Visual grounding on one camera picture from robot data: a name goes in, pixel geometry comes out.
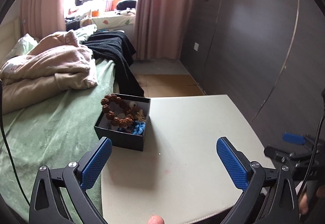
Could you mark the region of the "person's right hand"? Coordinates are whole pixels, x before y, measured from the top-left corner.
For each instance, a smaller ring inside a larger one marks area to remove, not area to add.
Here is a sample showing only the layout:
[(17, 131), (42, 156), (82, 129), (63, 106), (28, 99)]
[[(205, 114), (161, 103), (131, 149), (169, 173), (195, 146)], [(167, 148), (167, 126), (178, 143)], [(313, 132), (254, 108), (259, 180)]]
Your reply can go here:
[(324, 198), (324, 185), (319, 185), (316, 182), (308, 182), (303, 191), (302, 197), (299, 200), (299, 212), (301, 215), (306, 215), (309, 211), (309, 202), (312, 197)]

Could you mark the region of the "person's left hand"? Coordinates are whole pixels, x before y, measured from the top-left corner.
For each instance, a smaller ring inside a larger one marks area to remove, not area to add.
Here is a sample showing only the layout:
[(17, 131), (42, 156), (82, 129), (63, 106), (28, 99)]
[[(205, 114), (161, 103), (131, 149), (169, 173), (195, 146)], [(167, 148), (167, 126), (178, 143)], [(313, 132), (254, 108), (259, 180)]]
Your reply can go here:
[(164, 219), (159, 215), (152, 215), (146, 224), (164, 224)]

